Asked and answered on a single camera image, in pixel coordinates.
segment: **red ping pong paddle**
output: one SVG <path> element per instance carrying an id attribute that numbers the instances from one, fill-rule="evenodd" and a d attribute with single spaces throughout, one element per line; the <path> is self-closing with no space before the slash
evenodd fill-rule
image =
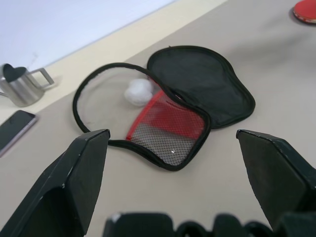
<path id="1" fill-rule="evenodd" d="M 316 24 L 316 0 L 303 0 L 297 3 L 294 15 L 301 21 Z"/>

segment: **red mesh pocket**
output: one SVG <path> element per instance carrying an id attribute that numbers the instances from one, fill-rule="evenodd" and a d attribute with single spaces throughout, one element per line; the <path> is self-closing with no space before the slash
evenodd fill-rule
<path id="1" fill-rule="evenodd" d="M 180 165 L 204 130 L 204 120 L 159 91 L 139 114 L 126 139 Z"/>

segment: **beige table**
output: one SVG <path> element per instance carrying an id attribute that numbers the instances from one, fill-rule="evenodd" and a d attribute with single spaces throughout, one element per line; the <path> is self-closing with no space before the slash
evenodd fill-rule
<path id="1" fill-rule="evenodd" d="M 239 128 L 285 138 L 316 166 L 316 31 L 290 19 L 296 0 L 280 0 L 270 8 L 272 2 L 228 1 L 128 60 L 143 66 L 150 54 L 168 45 L 211 48 L 231 62 L 257 106 L 248 119 L 213 130 L 196 157 L 178 172 L 109 147 L 87 236 L 100 236 L 106 218 L 117 211 L 162 211 L 175 225 L 191 219 L 206 228 L 220 212 L 235 214 L 242 222 L 266 223 L 235 138 Z M 1 225 L 41 172 L 81 134 L 71 101 L 69 95 L 42 110 L 38 124 L 0 159 Z"/>

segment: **black zipper edge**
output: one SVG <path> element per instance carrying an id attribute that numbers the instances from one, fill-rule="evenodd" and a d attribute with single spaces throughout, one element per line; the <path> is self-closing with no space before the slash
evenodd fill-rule
<path id="1" fill-rule="evenodd" d="M 149 76 L 152 80 L 154 80 L 160 86 L 160 88 L 164 91 L 164 93 L 172 101 L 174 101 L 175 103 L 180 104 L 181 106 L 183 106 L 187 109 L 190 109 L 190 110 L 194 111 L 195 113 L 197 113 L 204 120 L 204 129 L 203 129 L 203 132 L 201 133 L 201 135 L 199 136 L 199 138 L 196 140 L 196 142 L 192 146 L 187 157 L 179 165 L 167 164 L 162 159 L 160 159 L 156 154 L 154 154 L 152 151 L 150 151 L 149 149 L 147 149 L 143 146 L 140 146 L 136 143 L 133 143 L 131 141 L 109 140 L 108 144 L 110 146 L 126 148 L 128 150 L 134 151 L 135 153 L 139 154 L 140 156 L 147 159 L 151 163 L 153 163 L 161 168 L 164 168 L 166 170 L 169 170 L 169 171 L 178 171 L 178 170 L 184 168 L 194 158 L 194 156 L 197 154 L 197 152 L 200 150 L 200 148 L 204 144 L 205 140 L 207 139 L 207 137 L 211 131 L 211 117 L 203 109 L 195 107 L 195 106 L 185 102 L 184 100 L 179 99 L 177 96 L 175 96 L 172 93 L 172 91 L 167 86 L 165 86 L 161 82 L 161 80 L 153 72 L 151 72 L 145 68 L 142 68 L 138 65 L 133 65 L 133 64 L 129 64 L 129 63 L 110 63 L 110 64 L 101 66 L 100 68 L 96 69 L 95 71 L 93 71 L 91 74 L 89 74 L 83 80 L 83 82 L 80 84 L 80 86 L 78 87 L 78 89 L 75 92 L 75 95 L 73 98 L 73 104 L 72 104 L 73 115 L 74 115 L 75 121 L 76 121 L 77 125 L 79 126 L 79 128 L 84 133 L 90 132 L 90 130 L 84 125 L 84 123 L 82 122 L 82 120 L 78 114 L 77 105 L 78 105 L 78 99 L 81 95 L 81 92 L 88 85 L 88 83 L 92 79 L 94 79 L 98 74 L 100 74 L 108 69 L 111 69 L 111 68 L 127 68 L 127 69 L 137 70 L 143 74 L 146 74 L 147 76 Z"/>
<path id="2" fill-rule="evenodd" d="M 152 67 L 153 61 L 154 61 L 155 57 L 158 56 L 158 54 L 164 53 L 164 52 L 167 52 L 167 51 L 171 51 L 171 50 L 174 50 L 174 49 L 198 50 L 198 51 L 201 51 L 203 53 L 208 53 L 208 54 L 211 54 L 212 56 L 215 55 L 216 57 L 218 57 L 220 62 L 222 63 L 222 65 L 225 68 L 228 67 L 227 73 L 229 74 L 229 76 L 233 77 L 233 79 L 231 79 L 231 77 L 230 77 L 230 81 L 232 83 L 234 83 L 240 89 L 241 92 L 244 93 L 244 95 L 246 96 L 246 98 L 250 102 L 250 106 L 251 106 L 252 109 L 248 113 L 244 114 L 243 116 L 239 116 L 239 117 L 236 117 L 234 119 L 228 120 L 223 125 L 214 126 L 212 128 L 217 129 L 217 128 L 223 128 L 223 127 L 227 127 L 227 126 L 233 125 L 233 124 L 235 124 L 237 122 L 240 122 L 240 121 L 246 119 L 247 117 L 249 117 L 253 113 L 253 111 L 254 111 L 254 109 L 256 107 L 256 101 L 253 98 L 253 96 L 251 95 L 251 93 L 249 92 L 249 90 L 239 80 L 239 78 L 237 77 L 237 75 L 236 75 L 232 65 L 230 64 L 230 62 L 225 57 L 223 57 L 221 54 L 219 54 L 219 53 L 217 53 L 217 52 L 215 52 L 215 51 L 213 51 L 213 50 L 211 50 L 209 48 L 200 47 L 200 46 L 194 46 L 194 45 L 169 46 L 168 48 L 163 48 L 163 49 L 153 53 L 149 57 L 149 60 L 147 62 L 147 69 L 149 71 L 151 71 L 151 67 Z"/>

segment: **smartphone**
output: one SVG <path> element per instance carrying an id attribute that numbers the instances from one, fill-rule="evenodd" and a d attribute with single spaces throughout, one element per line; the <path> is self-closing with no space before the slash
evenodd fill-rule
<path id="1" fill-rule="evenodd" d="M 0 157 L 37 121 L 36 115 L 18 110 L 0 125 Z"/>

